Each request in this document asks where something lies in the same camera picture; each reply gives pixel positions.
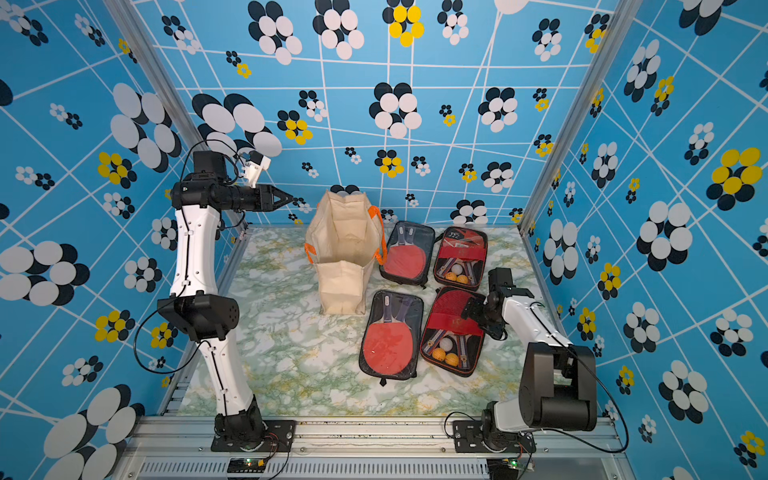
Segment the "black ping pong case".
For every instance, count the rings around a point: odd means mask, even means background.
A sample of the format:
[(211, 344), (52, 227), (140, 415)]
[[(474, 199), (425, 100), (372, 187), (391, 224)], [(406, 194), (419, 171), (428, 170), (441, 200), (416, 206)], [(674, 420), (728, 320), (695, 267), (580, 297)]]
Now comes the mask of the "black ping pong case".
[(398, 221), (387, 242), (387, 260), (379, 267), (381, 276), (398, 284), (425, 287), (435, 238), (432, 227)]
[(377, 291), (359, 354), (360, 370), (388, 382), (417, 376), (424, 302), (414, 295), (390, 290)]
[(428, 363), (460, 377), (473, 375), (486, 333), (479, 326), (485, 297), (455, 287), (437, 291), (419, 353)]

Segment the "beige canvas bag orange handles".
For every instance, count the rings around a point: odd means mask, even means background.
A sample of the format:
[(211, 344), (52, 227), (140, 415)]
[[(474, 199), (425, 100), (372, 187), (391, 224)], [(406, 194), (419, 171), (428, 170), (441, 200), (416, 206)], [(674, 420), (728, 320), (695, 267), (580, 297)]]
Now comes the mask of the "beige canvas bag orange handles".
[(326, 315), (363, 315), (366, 290), (376, 265), (386, 262), (387, 238), (379, 209), (360, 193), (326, 192), (305, 236)]

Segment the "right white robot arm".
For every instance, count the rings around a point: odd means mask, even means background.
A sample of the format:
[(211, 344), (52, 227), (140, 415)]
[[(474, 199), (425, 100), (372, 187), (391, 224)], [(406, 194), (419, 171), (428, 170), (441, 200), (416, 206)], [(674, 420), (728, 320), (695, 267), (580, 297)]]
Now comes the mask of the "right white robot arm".
[(538, 430), (592, 431), (596, 427), (595, 357), (576, 347), (548, 320), (536, 313), (533, 293), (514, 284), (511, 270), (488, 272), (489, 294), (465, 308), (468, 318), (495, 340), (511, 327), (526, 347), (517, 397), (490, 402), (482, 413), (482, 441), (492, 452), (514, 444), (532, 452), (528, 436)]

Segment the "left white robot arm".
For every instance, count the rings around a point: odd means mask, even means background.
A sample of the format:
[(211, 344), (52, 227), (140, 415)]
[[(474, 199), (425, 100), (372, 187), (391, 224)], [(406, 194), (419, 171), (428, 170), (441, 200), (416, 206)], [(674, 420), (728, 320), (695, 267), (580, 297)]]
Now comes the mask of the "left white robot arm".
[(287, 452), (296, 424), (262, 417), (236, 345), (239, 306), (219, 293), (214, 250), (224, 212), (272, 212), (289, 204), (292, 197), (259, 183), (270, 158), (258, 152), (243, 155), (243, 163), (234, 168), (242, 184), (228, 176), (228, 160), (215, 151), (194, 153), (193, 171), (171, 190), (177, 266), (170, 295), (158, 301), (157, 312), (196, 344), (208, 368), (216, 397), (212, 450)]

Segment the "right green circuit board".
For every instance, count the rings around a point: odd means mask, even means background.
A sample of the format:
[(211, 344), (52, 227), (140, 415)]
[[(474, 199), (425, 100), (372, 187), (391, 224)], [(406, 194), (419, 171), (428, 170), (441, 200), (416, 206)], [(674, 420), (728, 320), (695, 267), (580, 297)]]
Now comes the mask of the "right green circuit board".
[(490, 480), (518, 480), (523, 465), (516, 459), (488, 459), (487, 469)]

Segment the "green circuit board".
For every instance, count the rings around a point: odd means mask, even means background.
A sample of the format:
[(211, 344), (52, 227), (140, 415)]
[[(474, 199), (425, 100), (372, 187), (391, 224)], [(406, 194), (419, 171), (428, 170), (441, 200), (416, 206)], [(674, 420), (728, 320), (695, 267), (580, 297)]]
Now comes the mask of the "green circuit board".
[(231, 458), (227, 465), (227, 474), (259, 476), (265, 472), (268, 463), (264, 458)]
[(487, 469), (490, 480), (518, 480), (523, 465), (516, 459), (488, 459)]

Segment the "left green circuit board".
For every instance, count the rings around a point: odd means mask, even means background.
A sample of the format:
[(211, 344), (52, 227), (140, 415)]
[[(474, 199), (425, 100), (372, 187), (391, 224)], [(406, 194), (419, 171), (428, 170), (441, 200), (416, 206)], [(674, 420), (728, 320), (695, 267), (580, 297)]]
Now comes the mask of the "left green circuit board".
[(265, 472), (268, 463), (264, 458), (231, 458), (227, 465), (227, 474), (259, 476)]

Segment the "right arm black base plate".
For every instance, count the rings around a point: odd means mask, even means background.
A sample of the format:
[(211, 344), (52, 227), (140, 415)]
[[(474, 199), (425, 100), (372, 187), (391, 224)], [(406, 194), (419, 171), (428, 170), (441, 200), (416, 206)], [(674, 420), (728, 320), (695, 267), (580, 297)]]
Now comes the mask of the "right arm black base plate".
[(501, 432), (495, 427), (484, 429), (479, 421), (451, 421), (448, 433), (457, 453), (530, 454), (537, 451), (530, 432)]

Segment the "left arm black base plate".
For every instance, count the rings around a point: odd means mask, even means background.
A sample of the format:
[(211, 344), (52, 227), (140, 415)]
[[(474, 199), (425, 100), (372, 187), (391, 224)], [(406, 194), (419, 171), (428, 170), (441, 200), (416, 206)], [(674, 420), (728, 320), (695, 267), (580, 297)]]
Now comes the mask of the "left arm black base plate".
[(217, 453), (290, 452), (296, 434), (296, 420), (266, 420), (255, 433), (215, 433), (210, 446)]

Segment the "aluminium front rail frame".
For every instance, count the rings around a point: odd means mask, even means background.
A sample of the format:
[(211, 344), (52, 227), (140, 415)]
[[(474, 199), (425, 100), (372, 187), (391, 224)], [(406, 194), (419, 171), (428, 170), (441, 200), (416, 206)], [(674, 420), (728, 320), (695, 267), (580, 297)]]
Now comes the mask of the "aluminium front rail frame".
[[(489, 479), (488, 459), (516, 459), (519, 479), (632, 479), (613, 424), (599, 420), (573, 437), (535, 432), (530, 454), (457, 453), (448, 433), (457, 415), (299, 417), (290, 452), (217, 453), (206, 417), (153, 417), (139, 423), (117, 479)], [(231, 458), (264, 458), (263, 474), (227, 474)]]

